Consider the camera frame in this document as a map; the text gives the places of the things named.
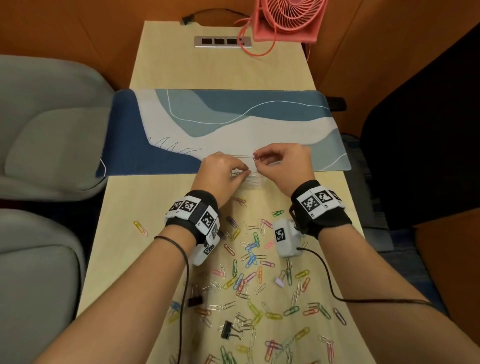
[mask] gray chair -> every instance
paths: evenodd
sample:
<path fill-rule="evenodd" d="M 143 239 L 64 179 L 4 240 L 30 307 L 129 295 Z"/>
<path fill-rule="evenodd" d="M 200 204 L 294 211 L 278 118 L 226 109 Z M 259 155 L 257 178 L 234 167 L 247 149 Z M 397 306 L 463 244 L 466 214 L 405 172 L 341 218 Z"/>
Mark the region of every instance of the gray chair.
<path fill-rule="evenodd" d="M 113 95 L 83 64 L 0 55 L 0 199 L 78 201 L 99 192 Z"/>
<path fill-rule="evenodd" d="M 31 363 L 71 323 L 84 278 L 71 231 L 0 209 L 0 363 Z"/>

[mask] light wood surface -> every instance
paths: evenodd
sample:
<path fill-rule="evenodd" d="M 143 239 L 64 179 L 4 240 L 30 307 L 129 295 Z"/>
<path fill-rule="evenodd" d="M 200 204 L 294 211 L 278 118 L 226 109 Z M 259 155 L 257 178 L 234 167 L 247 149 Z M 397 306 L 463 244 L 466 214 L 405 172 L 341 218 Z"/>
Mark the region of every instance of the light wood surface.
<path fill-rule="evenodd" d="M 277 43 L 269 57 L 252 58 L 239 49 L 195 49 L 194 35 L 234 35 L 234 28 L 206 28 L 197 24 L 180 26 L 176 22 L 145 22 L 140 42 L 137 60 L 133 72 L 131 88 L 190 88 L 190 89 L 264 89 L 264 90 L 314 90 L 307 63 L 299 44 Z M 268 44 L 254 44 L 253 51 L 261 52 Z M 343 172 L 317 172 L 317 179 L 332 188 L 344 200 L 346 211 L 354 226 L 361 231 L 358 217 L 351 200 Z M 81 313 L 90 305 L 115 279 L 137 258 L 164 226 L 163 216 L 172 203 L 189 190 L 194 175 L 157 175 L 157 176 L 115 176 L 110 177 L 98 222 L 94 246 L 87 270 L 85 285 L 79 306 Z M 283 209 L 285 213 L 279 218 L 288 217 L 289 200 L 268 180 L 262 179 L 260 186 L 242 186 L 235 194 L 247 200 L 247 208 L 242 208 L 236 202 L 229 202 L 223 209 L 223 216 L 232 216 L 240 226 L 243 221 L 254 224 L 257 219 L 275 219 L 272 211 Z M 149 232 L 143 237 L 134 227 L 133 221 L 138 220 Z M 227 224 L 223 221 L 222 229 Z M 293 292 L 296 290 L 297 279 L 293 285 L 280 288 L 273 283 L 275 276 L 286 268 L 285 259 L 280 259 L 275 248 L 266 250 L 265 244 L 272 240 L 273 233 L 266 229 L 265 235 L 260 235 L 260 248 L 256 254 L 266 254 L 267 260 L 275 263 L 274 268 L 263 267 L 263 282 L 266 289 L 256 295 L 259 287 L 255 278 L 249 286 L 252 302 L 261 310 L 265 301 L 273 312 L 282 313 L 290 307 Z M 318 242 L 307 238 L 308 247 L 322 254 Z M 240 242 L 253 242 L 252 231 L 240 236 L 229 245 L 236 251 L 232 257 L 223 244 L 210 254 L 207 261 L 192 271 L 192 280 L 200 287 L 207 285 L 209 279 L 224 284 L 232 275 L 233 259 L 238 261 L 238 271 L 245 276 L 255 271 L 253 267 L 245 268 L 246 261 L 242 257 L 246 251 Z M 374 363 L 374 360 L 364 344 L 353 319 L 342 302 L 334 300 L 328 289 L 328 282 L 323 266 L 315 256 L 305 252 L 302 256 L 292 259 L 293 274 L 308 269 L 311 278 L 305 293 L 300 295 L 298 305 L 300 312 L 281 321 L 269 320 L 263 317 L 257 326 L 256 341 L 253 347 L 255 363 L 264 361 L 266 340 L 283 342 L 303 327 L 310 327 L 310 333 L 292 344 L 295 363 L 309 363 L 321 359 L 327 363 L 326 346 L 318 340 L 318 335 L 324 335 L 335 341 L 336 363 Z M 199 272 L 219 269 L 223 264 L 226 279 L 208 275 L 200 278 Z M 174 300 L 180 301 L 184 288 L 185 276 L 179 283 Z M 232 337 L 229 340 L 220 338 L 218 326 L 225 319 L 233 321 L 235 312 L 252 318 L 245 300 L 236 298 L 232 288 L 227 290 L 209 291 L 204 296 L 207 304 L 223 305 L 236 300 L 236 306 L 224 311 L 214 311 L 208 316 L 213 327 L 207 328 L 192 310 L 186 310 L 184 332 L 186 349 L 183 356 L 187 357 L 192 348 L 192 338 L 196 337 L 196 349 L 191 351 L 191 357 L 186 363 L 203 363 L 211 352 L 219 357 L 220 346 L 232 351 L 238 363 L 247 361 L 245 354 L 235 350 L 237 344 L 249 346 L 250 332 L 245 332 L 243 340 Z M 332 315 L 327 320 L 321 314 L 304 316 L 308 302 L 321 302 Z M 336 307 L 347 321 L 343 326 L 334 316 L 332 309 Z M 152 350 L 149 363 L 167 363 L 170 354 L 176 355 L 178 349 L 178 321 L 165 323 L 158 340 Z M 285 354 L 279 358 L 285 361 Z"/>

